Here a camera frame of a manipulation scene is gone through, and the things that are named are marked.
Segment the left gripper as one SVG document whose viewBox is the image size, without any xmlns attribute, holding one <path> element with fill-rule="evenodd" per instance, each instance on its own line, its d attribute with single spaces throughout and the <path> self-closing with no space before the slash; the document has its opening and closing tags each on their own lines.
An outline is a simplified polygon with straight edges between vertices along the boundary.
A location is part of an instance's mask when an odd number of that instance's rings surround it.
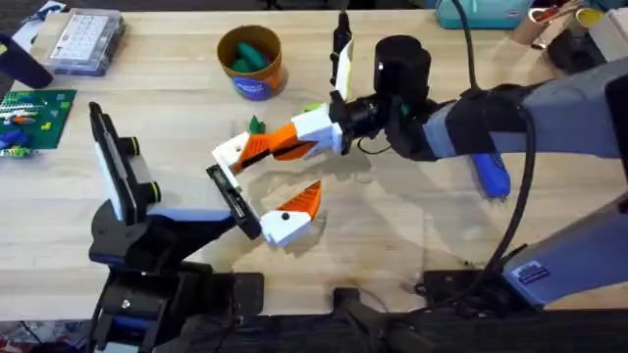
<svg viewBox="0 0 628 353">
<path fill-rule="evenodd" d="M 175 177 L 167 189 L 151 180 L 126 197 L 116 186 L 92 218 L 89 259 L 117 269 L 171 269 L 235 227 L 278 247 L 298 238 L 318 214 L 322 182 L 258 218 L 232 171 L 249 138 L 245 131 L 215 147 L 218 165 L 201 179 Z"/>
</svg>

